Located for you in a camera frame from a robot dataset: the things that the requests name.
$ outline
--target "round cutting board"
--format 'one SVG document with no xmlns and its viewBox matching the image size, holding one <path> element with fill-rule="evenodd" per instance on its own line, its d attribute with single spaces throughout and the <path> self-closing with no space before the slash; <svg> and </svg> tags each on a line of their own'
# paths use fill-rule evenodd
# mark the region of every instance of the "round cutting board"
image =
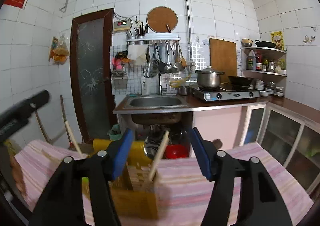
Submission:
<svg viewBox="0 0 320 226">
<path fill-rule="evenodd" d="M 168 30 L 165 25 L 168 24 L 170 29 L 173 30 L 177 23 L 178 16 L 171 8 L 156 7 L 151 9 L 147 15 L 148 26 L 157 33 L 167 33 Z"/>
</svg>

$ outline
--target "faucet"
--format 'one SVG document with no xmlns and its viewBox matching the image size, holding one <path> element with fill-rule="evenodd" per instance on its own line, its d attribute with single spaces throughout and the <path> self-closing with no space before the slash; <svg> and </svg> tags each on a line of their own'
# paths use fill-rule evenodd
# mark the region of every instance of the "faucet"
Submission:
<svg viewBox="0 0 320 226">
<path fill-rule="evenodd" d="M 145 78 L 152 78 L 155 76 L 155 75 L 152 75 L 152 73 L 151 73 L 151 69 L 153 68 L 153 65 L 155 64 L 155 62 L 156 62 L 156 66 L 158 67 L 158 64 L 160 63 L 159 60 L 157 58 L 150 59 L 150 61 L 148 63 L 148 69 L 144 74 Z M 161 73 L 160 73 L 159 69 L 158 69 L 158 76 L 159 76 L 159 95 L 162 95 Z"/>
</svg>

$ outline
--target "electrical outlet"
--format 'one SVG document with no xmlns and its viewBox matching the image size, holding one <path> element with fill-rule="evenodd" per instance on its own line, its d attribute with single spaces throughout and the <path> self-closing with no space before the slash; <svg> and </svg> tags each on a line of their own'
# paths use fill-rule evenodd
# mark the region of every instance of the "electrical outlet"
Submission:
<svg viewBox="0 0 320 226">
<path fill-rule="evenodd" d="M 136 21 L 135 24 L 134 24 L 134 27 L 135 28 L 142 27 L 142 24 L 143 24 L 143 21 Z"/>
</svg>

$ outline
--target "pot lid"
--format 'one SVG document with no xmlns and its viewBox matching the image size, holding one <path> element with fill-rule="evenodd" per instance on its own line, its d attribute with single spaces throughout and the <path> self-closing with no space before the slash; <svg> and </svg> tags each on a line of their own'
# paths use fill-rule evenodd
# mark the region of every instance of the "pot lid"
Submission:
<svg viewBox="0 0 320 226">
<path fill-rule="evenodd" d="M 216 71 L 215 69 L 212 69 L 211 65 L 209 65 L 207 68 L 202 69 L 200 71 L 197 71 L 198 73 L 204 73 L 204 74 L 224 74 L 224 72 Z"/>
</svg>

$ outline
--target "striped cloth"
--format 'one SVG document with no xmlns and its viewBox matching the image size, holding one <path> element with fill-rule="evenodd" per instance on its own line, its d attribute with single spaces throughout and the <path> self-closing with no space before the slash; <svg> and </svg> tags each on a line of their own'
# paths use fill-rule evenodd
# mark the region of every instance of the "striped cloth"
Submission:
<svg viewBox="0 0 320 226">
<path fill-rule="evenodd" d="M 305 190 L 283 166 L 259 144 L 250 143 L 227 151 L 232 157 L 248 160 L 258 157 L 278 187 L 288 208 L 293 225 L 304 217 L 313 205 Z M 78 153 L 51 146 L 42 141 L 32 141 L 16 159 L 22 167 L 27 198 L 33 210 L 44 186 L 65 156 L 82 158 Z M 158 195 L 158 220 L 120 217 L 123 226 L 198 226 L 204 217 L 214 182 L 201 174 L 195 158 L 163 159 L 157 170 L 155 182 Z M 233 200 L 228 225 L 236 222 L 240 198 L 240 179 L 235 179 Z M 94 225 L 91 204 L 83 196 L 86 222 Z"/>
</svg>

